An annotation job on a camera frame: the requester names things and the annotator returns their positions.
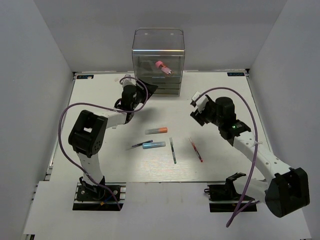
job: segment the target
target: white table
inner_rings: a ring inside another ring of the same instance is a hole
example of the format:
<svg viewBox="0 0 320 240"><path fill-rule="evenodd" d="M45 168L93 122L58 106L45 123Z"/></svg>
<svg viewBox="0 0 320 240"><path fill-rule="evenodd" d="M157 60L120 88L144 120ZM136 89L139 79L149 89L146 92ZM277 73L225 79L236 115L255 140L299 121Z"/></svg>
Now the white table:
<svg viewBox="0 0 320 240"><path fill-rule="evenodd" d="M113 107L122 92L115 79L123 76L95 74L93 79L77 79L70 104L88 102ZM206 183L203 182L223 181L236 172L248 173L251 166L242 153L222 139L216 126L201 127L190 117L194 111L190 102L195 91L203 92L212 87L230 87L243 95L256 118L259 140L267 144L244 76L228 77L225 72L186 72L180 97L153 96L130 123L107 129L105 133L99 152L100 167L106 182L127 183L121 212L72 211L77 181L82 173L57 148L51 179L40 182L24 233L35 234L36 240L309 238L301 210L277 218L265 205L259 204L258 212L240 214L230 228L224 227L230 213L209 212L208 197L203 194ZM234 93L218 90L209 95L213 100L231 97L237 117L253 129L248 110ZM77 155L68 145L68 136L83 109L97 115L102 112L94 107L75 106L67 113L63 145L78 163ZM145 135L146 129L158 127L168 127L168 133ZM173 161L169 137L173 138L177 164ZM197 158L188 137L193 139L203 163ZM167 146L127 150L133 144L151 139L166 141ZM263 179L257 169L253 177Z"/></svg>

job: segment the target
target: gray pen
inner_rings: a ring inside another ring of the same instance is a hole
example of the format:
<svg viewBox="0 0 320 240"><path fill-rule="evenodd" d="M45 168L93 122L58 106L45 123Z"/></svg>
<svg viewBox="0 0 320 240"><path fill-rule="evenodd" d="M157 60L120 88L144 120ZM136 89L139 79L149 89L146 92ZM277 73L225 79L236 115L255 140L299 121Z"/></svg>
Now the gray pen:
<svg viewBox="0 0 320 240"><path fill-rule="evenodd" d="M174 150L174 141L172 140L172 137L170 137L169 140L170 140L170 145L171 145L173 161L174 161L174 164L177 164L175 150Z"/></svg>

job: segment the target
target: pink object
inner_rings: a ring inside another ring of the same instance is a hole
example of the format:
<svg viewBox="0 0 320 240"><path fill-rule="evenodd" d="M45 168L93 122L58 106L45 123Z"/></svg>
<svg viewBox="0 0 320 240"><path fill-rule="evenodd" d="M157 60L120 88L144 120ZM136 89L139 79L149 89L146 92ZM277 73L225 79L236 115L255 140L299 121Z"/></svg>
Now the pink object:
<svg viewBox="0 0 320 240"><path fill-rule="evenodd" d="M162 61L157 61L155 63L155 66L168 76L173 74L173 71L170 68L168 68Z"/></svg>

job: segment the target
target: clear plastic box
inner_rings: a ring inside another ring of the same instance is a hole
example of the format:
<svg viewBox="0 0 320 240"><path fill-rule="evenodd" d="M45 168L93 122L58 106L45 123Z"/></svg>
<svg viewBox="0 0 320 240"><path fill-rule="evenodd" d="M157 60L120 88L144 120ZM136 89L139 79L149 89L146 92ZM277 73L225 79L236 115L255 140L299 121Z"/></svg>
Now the clear plastic box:
<svg viewBox="0 0 320 240"><path fill-rule="evenodd" d="M137 29L132 62L136 77L158 86L155 94L179 95L185 63L184 32L164 27Z"/></svg>

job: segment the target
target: white wall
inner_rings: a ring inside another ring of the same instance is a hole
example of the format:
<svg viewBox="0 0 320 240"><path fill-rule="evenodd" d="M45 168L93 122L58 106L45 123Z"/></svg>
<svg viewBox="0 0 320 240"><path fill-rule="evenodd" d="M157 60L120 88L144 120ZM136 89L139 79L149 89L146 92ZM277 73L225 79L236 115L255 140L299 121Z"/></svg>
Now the white wall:
<svg viewBox="0 0 320 240"><path fill-rule="evenodd" d="M186 70L250 68L286 0L35 0L74 72L133 70L139 27L184 30Z"/></svg>
<svg viewBox="0 0 320 240"><path fill-rule="evenodd" d="M17 240L73 74L32 0L0 1L0 233Z"/></svg>
<svg viewBox="0 0 320 240"><path fill-rule="evenodd" d="M309 177L303 209L320 239L320 1L288 0L250 71L274 152Z"/></svg>

